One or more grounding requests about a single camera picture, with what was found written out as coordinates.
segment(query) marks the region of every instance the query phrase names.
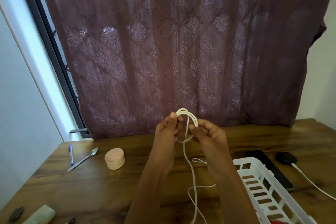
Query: forearm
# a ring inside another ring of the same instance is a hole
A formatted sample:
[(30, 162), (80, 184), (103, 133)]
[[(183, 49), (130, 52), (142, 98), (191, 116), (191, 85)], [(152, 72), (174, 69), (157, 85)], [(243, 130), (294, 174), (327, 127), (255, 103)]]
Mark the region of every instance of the forearm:
[(150, 156), (124, 224), (158, 222), (159, 192), (166, 176), (163, 166)]
[(215, 182), (225, 224), (259, 224), (249, 195), (231, 158), (222, 163), (221, 172), (217, 173)]

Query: spoon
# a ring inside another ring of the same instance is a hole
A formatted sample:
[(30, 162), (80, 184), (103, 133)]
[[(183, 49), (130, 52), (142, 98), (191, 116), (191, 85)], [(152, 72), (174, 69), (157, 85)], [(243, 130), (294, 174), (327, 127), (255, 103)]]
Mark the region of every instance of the spoon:
[(94, 156), (94, 155), (97, 153), (97, 151), (98, 151), (98, 147), (94, 148), (94, 149), (91, 151), (91, 154), (90, 154), (89, 156), (87, 156), (86, 158), (83, 158), (81, 161), (79, 161), (78, 163), (76, 163), (76, 164), (74, 164), (72, 167), (70, 167), (70, 168), (68, 169), (68, 172), (71, 171), (71, 170), (73, 170), (73, 169), (74, 169), (76, 166), (78, 166), (80, 163), (86, 161), (88, 158)]

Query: black phone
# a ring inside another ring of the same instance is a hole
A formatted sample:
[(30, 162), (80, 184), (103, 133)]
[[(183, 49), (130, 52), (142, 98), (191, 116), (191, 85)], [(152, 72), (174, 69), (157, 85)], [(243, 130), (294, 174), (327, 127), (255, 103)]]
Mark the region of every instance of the black phone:
[(274, 177), (288, 191), (294, 189), (293, 184), (284, 176), (284, 174), (273, 164), (262, 150), (245, 151), (246, 157), (254, 157), (260, 160), (268, 170), (272, 171)]

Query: purple pen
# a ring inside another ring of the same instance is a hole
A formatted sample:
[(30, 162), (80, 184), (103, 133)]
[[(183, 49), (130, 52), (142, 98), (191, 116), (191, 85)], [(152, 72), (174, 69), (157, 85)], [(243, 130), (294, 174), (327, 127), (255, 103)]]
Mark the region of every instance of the purple pen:
[(71, 164), (71, 166), (73, 166), (74, 165), (74, 157), (72, 155), (72, 145), (71, 144), (69, 145), (69, 152), (70, 152), (70, 164)]

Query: black window frame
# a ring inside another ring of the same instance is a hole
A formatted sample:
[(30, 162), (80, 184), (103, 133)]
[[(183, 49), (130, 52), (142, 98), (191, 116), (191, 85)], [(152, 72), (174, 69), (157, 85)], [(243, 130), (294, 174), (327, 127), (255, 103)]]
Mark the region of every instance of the black window frame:
[[(41, 0), (26, 0), (26, 1), (33, 16), (33, 19), (35, 21), (35, 24), (37, 26), (37, 29), (40, 33), (44, 46), (47, 50), (49, 59), (54, 67), (56, 76), (64, 92), (65, 98), (69, 104), (70, 110), (78, 125), (78, 128), (85, 129), (86, 128), (85, 124), (79, 112), (79, 104), (77, 101), (77, 96), (75, 95), (71, 81), (67, 74), (67, 65), (65, 66), (63, 63), (60, 51), (54, 38), (55, 31), (52, 31), (50, 27)], [(83, 138), (91, 137), (90, 133), (87, 130), (86, 132), (80, 132), (80, 133)]]

